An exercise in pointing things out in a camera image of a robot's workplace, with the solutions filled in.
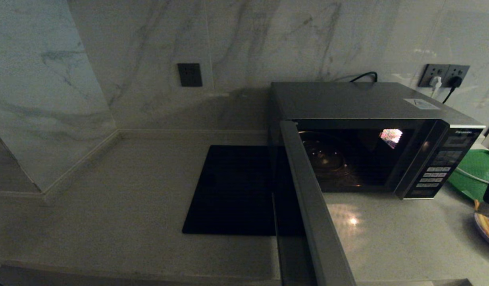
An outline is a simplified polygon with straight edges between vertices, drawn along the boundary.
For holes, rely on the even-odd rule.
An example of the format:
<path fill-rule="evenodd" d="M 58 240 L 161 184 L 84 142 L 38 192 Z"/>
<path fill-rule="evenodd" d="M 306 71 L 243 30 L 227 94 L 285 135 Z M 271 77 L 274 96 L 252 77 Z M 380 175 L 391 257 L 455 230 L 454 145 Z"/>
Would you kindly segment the dark single wall socket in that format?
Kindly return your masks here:
<path fill-rule="evenodd" d="M 178 63 L 181 87 L 202 87 L 202 74 L 199 63 Z"/>

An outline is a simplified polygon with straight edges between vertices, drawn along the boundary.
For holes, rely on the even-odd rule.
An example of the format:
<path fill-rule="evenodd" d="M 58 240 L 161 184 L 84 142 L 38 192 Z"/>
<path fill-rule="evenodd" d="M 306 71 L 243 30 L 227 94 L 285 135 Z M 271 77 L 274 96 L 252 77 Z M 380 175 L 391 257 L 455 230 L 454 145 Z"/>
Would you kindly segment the black square mat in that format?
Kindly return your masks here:
<path fill-rule="evenodd" d="M 211 145 L 182 232 L 275 236 L 270 171 L 264 145 Z"/>

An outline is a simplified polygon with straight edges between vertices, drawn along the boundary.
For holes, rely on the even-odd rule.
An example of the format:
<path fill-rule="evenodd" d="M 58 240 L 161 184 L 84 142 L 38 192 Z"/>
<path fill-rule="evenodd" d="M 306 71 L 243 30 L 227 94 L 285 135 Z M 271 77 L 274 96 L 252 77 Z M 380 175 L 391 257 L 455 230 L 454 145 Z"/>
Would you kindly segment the silver microwave oven body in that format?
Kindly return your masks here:
<path fill-rule="evenodd" d="M 411 98 L 440 110 L 417 109 L 404 101 Z M 322 193 L 393 193 L 404 200 L 433 199 L 485 129 L 399 83 L 271 83 L 269 145 L 280 121 L 294 122 L 298 132 L 336 136 L 354 148 L 353 173 L 325 180 L 314 172 Z"/>

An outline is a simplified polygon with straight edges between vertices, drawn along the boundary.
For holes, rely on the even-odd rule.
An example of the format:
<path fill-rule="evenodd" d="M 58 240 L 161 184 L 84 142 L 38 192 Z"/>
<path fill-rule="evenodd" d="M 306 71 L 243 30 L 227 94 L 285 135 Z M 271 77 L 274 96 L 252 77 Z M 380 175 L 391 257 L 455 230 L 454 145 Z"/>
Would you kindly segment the grey double wall socket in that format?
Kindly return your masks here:
<path fill-rule="evenodd" d="M 431 87 L 430 81 L 437 76 L 442 79 L 442 88 L 452 87 L 453 79 L 459 77 L 463 81 L 469 69 L 469 65 L 427 64 L 421 73 L 418 87 Z"/>

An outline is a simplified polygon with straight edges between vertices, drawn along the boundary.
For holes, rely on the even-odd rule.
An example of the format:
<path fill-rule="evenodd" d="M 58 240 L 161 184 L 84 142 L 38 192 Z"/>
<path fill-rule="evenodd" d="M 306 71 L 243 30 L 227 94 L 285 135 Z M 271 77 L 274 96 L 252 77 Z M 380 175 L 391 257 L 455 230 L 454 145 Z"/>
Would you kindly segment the green plastic tray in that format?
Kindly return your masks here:
<path fill-rule="evenodd" d="M 456 191 L 482 202 L 489 184 L 489 150 L 470 150 L 448 179 Z"/>

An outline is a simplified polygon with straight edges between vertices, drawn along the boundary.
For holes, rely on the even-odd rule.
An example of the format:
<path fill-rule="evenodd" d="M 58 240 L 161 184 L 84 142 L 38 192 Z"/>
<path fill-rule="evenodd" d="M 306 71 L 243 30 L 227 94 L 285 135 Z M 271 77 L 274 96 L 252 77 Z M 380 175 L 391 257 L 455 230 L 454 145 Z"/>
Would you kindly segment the french fry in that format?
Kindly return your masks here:
<path fill-rule="evenodd" d="M 477 218 L 478 218 L 478 223 L 479 225 L 481 226 L 481 228 L 483 229 L 483 231 L 485 232 L 485 234 L 489 237 L 489 222 L 488 222 L 488 219 L 478 213 L 478 208 L 480 206 L 480 203 L 478 200 L 474 200 L 474 210 L 475 210 L 475 214 L 477 215 Z"/>

